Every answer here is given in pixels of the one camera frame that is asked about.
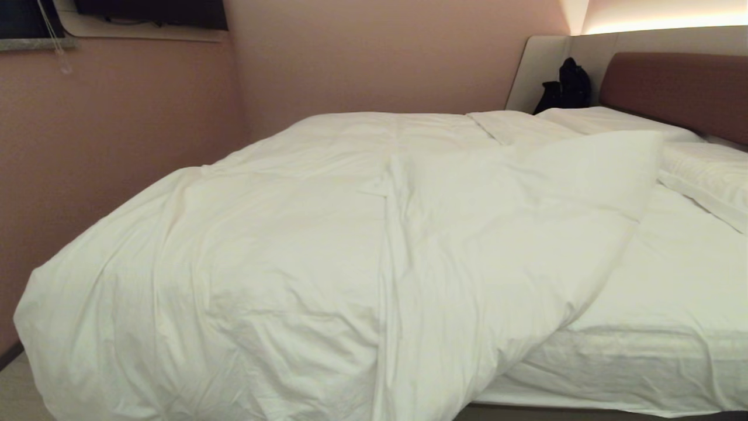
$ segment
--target headboard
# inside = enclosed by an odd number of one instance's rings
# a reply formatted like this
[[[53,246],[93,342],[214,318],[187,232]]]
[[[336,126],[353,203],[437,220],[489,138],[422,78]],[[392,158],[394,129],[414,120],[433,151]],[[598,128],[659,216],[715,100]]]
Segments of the headboard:
[[[619,52],[600,103],[748,145],[748,56]]]
[[[601,83],[617,52],[677,52],[748,55],[748,25],[675,28],[576,37],[536,35],[527,41],[506,102],[506,109],[533,112],[543,95],[543,82],[558,80],[559,67],[574,57],[592,80],[592,105],[599,105]]]

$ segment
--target white duvet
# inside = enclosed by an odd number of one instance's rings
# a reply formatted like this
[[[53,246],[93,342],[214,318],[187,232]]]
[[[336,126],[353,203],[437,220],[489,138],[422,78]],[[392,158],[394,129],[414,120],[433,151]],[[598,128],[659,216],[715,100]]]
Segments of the white duvet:
[[[31,276],[47,407],[451,420],[583,311],[655,182],[660,135],[486,131],[527,118],[319,116],[154,184]]]

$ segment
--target black backpack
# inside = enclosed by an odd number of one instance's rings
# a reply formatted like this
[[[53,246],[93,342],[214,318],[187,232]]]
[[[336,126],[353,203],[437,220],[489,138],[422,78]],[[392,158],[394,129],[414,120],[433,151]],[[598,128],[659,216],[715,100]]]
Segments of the black backpack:
[[[569,57],[559,69],[561,82],[545,82],[543,98],[533,114],[549,108],[586,108],[592,100],[592,83],[587,72]]]

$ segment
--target bedding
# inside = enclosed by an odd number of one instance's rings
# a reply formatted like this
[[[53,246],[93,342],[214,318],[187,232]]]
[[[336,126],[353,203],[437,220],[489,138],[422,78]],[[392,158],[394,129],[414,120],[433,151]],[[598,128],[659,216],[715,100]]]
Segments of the bedding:
[[[552,108],[539,113],[537,117],[584,134],[605,133],[617,130],[653,130],[661,132],[666,143],[703,143],[705,141],[699,135],[683,127],[638,117],[604,106],[580,109]]]
[[[724,145],[668,145],[660,180],[748,234],[748,153]]]
[[[659,417],[748,410],[747,246],[689,198],[656,186],[589,309],[476,401]]]
[[[451,420],[602,289],[660,141],[310,118],[99,221],[16,326],[60,421]]]
[[[534,149],[540,145],[583,135],[582,132],[561,124],[519,111],[472,112],[468,116],[502,145],[529,146]]]

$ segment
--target window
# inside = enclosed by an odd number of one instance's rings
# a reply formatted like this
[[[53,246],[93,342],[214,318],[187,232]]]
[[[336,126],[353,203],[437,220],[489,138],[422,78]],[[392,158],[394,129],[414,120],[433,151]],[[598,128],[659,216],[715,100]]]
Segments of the window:
[[[65,36],[52,0],[41,0],[55,36]],[[0,0],[0,40],[51,38],[37,0]]]

